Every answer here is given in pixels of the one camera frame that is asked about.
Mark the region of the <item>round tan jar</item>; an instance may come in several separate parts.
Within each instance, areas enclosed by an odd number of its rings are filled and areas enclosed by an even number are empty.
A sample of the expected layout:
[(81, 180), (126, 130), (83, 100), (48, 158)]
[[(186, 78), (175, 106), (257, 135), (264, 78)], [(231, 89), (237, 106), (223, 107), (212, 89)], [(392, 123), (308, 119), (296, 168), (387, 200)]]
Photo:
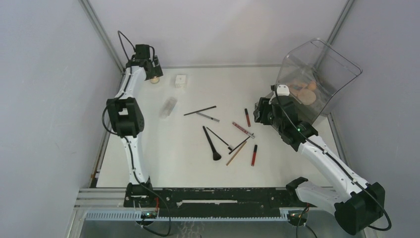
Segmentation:
[(150, 79), (151, 84), (157, 84), (159, 82), (160, 82), (160, 77), (155, 77), (155, 78)]

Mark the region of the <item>round beige sponge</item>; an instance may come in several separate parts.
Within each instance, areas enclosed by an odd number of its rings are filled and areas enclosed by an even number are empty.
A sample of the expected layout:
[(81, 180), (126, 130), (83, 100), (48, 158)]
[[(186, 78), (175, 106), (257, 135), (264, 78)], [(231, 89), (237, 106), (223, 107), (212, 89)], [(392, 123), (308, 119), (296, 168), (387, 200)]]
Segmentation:
[(302, 89), (298, 93), (298, 99), (303, 105), (311, 105), (313, 104), (317, 97), (315, 92), (309, 90), (309, 89)]

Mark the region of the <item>white cube box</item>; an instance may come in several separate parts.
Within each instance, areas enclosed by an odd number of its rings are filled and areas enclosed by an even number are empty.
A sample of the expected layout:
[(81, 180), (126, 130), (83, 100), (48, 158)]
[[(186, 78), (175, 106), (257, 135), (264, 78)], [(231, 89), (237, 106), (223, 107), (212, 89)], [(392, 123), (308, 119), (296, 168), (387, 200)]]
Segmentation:
[(184, 74), (176, 75), (175, 88), (185, 88), (187, 85), (187, 76)]

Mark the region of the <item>clear plastic bottle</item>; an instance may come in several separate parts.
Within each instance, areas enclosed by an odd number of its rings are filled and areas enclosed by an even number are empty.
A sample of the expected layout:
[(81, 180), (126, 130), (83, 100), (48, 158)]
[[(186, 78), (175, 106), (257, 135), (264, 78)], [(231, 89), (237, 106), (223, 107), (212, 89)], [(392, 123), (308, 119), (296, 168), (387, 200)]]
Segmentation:
[(173, 111), (173, 109), (174, 109), (174, 107), (175, 107), (175, 105), (177, 104), (177, 99), (176, 98), (174, 98), (174, 97), (169, 97), (166, 101), (165, 101), (165, 103), (163, 104), (163, 106), (162, 106), (162, 108), (161, 108), (161, 111), (160, 111), (160, 114), (159, 114), (159, 117), (161, 118), (161, 119), (165, 119), (165, 118), (167, 118), (168, 116), (170, 116), (170, 114), (172, 113), (172, 111)]

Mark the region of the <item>beige beauty blender sponge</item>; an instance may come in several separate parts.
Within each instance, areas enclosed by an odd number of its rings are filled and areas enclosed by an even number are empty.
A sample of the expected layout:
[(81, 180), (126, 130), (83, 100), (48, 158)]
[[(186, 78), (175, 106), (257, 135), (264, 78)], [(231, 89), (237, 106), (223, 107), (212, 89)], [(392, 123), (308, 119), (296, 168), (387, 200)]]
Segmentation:
[(311, 91), (315, 91), (317, 89), (317, 83), (315, 81), (311, 81), (308, 85), (307, 85), (307, 89), (311, 90)]

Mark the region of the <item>clear acrylic makeup organizer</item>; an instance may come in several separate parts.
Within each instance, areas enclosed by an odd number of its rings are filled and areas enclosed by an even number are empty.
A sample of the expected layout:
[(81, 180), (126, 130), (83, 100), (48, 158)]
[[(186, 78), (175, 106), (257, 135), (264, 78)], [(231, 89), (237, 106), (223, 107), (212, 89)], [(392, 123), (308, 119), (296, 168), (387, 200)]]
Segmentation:
[(290, 93), (297, 107), (299, 119), (317, 126), (335, 107), (337, 101), (362, 73), (362, 69), (335, 51), (320, 38), (312, 39), (290, 51), (282, 61), (275, 85), (291, 82), (317, 83), (316, 101), (303, 105), (298, 95)]

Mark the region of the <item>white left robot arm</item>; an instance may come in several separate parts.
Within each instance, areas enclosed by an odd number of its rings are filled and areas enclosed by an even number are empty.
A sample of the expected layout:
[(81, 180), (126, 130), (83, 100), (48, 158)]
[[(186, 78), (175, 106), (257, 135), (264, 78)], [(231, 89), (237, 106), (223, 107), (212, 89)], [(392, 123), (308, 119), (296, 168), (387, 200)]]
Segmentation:
[(143, 83), (160, 76), (162, 70), (154, 48), (146, 44), (136, 45), (133, 56), (126, 64), (120, 90), (114, 98), (106, 101), (105, 106), (111, 125), (110, 132), (120, 137), (127, 156), (127, 197), (144, 207), (152, 205), (157, 195), (145, 165), (141, 145), (145, 119), (135, 96)]

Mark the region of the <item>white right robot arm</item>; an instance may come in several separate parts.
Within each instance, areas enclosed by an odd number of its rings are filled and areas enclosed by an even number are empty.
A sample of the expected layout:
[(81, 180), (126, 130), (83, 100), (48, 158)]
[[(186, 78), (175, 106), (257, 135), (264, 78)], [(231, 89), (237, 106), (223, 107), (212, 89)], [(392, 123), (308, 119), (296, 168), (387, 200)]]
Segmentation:
[(272, 126), (283, 142), (306, 157), (327, 179), (333, 190), (317, 186), (307, 178), (299, 177), (286, 185), (286, 199), (292, 206), (303, 202), (314, 205), (334, 216), (338, 225), (355, 235), (385, 217), (385, 189), (378, 182), (369, 183), (351, 170), (326, 145), (318, 131), (307, 121), (300, 120), (293, 100), (288, 96), (261, 97), (255, 105), (254, 121)]

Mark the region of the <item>orange-red lip gloss tube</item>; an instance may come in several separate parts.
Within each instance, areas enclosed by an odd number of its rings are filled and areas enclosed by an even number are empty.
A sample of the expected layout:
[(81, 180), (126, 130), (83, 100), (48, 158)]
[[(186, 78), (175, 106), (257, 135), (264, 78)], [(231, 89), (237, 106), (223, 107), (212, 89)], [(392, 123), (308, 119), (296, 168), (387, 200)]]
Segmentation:
[(249, 117), (249, 112), (248, 112), (248, 109), (247, 109), (247, 108), (245, 108), (245, 109), (244, 109), (244, 112), (245, 112), (245, 117), (246, 117), (246, 121), (247, 121), (247, 126), (248, 126), (248, 127), (251, 127), (251, 121), (250, 121), (250, 117)]

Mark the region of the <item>red glitter lip gloss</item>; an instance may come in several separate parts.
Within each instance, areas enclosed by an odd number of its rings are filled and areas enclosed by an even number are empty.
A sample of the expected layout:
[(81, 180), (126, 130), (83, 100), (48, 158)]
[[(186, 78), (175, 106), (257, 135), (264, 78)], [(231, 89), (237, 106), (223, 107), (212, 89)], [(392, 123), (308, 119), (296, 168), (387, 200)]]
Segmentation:
[(252, 139), (255, 139), (255, 136), (253, 133), (249, 132), (248, 130), (244, 129), (243, 127), (241, 127), (239, 124), (235, 123), (234, 121), (232, 122), (232, 124), (239, 129), (240, 131), (242, 131), (243, 133), (245, 133), (246, 135), (248, 135), (249, 137), (251, 137)]

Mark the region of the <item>thin black angled brush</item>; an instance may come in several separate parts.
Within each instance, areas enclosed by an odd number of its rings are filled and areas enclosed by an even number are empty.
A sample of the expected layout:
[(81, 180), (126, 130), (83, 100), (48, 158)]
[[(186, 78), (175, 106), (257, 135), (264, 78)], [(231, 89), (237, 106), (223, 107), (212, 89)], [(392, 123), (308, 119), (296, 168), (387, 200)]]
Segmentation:
[(223, 142), (229, 151), (233, 151), (233, 146), (229, 143), (227, 143), (225, 140), (223, 140), (219, 135), (217, 135), (214, 131), (212, 131), (210, 128), (206, 127), (207, 130), (209, 130), (214, 136), (216, 136), (221, 142)]

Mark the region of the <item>checkered eyeliner pencil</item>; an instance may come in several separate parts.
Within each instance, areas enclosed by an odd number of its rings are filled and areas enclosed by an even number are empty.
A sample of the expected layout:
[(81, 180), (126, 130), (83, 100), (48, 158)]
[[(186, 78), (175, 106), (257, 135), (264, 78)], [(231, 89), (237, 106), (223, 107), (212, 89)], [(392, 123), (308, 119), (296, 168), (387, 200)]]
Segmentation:
[(215, 121), (215, 122), (220, 122), (220, 120), (219, 120), (219, 119), (216, 119), (216, 118), (214, 118), (214, 117), (211, 117), (211, 116), (208, 116), (208, 115), (202, 114), (202, 113), (200, 113), (200, 112), (197, 112), (196, 114), (197, 114), (197, 115), (199, 115), (199, 116), (205, 117), (205, 118), (207, 118), (207, 119), (213, 120), (213, 121)]

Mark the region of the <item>black slim liner brush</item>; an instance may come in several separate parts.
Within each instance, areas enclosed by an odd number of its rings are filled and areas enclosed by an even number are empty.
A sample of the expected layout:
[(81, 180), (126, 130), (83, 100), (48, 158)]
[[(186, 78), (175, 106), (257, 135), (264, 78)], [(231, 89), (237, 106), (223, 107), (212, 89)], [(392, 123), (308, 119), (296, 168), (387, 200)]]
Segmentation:
[(244, 144), (248, 139), (250, 138), (250, 136), (248, 136), (246, 139), (244, 139), (241, 143), (239, 143), (235, 148), (233, 148), (228, 154), (232, 154), (236, 149), (238, 149), (242, 144)]

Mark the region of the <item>large black powder brush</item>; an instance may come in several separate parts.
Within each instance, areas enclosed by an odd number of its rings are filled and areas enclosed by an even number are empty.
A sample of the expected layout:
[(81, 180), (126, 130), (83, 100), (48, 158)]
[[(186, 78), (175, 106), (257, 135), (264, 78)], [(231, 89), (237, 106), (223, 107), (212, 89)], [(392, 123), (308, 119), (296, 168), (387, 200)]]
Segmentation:
[(208, 143), (209, 143), (209, 145), (210, 145), (210, 148), (211, 148), (211, 151), (212, 151), (212, 158), (213, 158), (213, 160), (214, 160), (214, 161), (218, 161), (218, 160), (220, 160), (220, 159), (222, 158), (222, 156), (221, 156), (221, 155), (217, 152), (217, 150), (215, 149), (215, 147), (214, 147), (214, 145), (213, 145), (213, 142), (212, 142), (212, 140), (211, 140), (211, 138), (210, 138), (210, 136), (209, 136), (209, 134), (208, 134), (208, 131), (207, 131), (206, 127), (205, 127), (205, 126), (202, 126), (202, 128), (203, 128), (203, 130), (204, 130), (204, 133), (205, 133), (206, 138), (207, 138), (207, 140), (208, 140)]

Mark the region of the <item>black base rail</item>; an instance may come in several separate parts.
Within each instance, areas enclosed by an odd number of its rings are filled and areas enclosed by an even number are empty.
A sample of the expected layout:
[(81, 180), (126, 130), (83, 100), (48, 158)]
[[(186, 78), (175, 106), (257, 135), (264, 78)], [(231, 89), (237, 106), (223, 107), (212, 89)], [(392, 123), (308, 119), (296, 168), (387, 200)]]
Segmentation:
[(155, 188), (129, 184), (126, 208), (152, 208), (172, 218), (275, 218), (282, 209), (300, 209), (306, 203), (285, 188)]

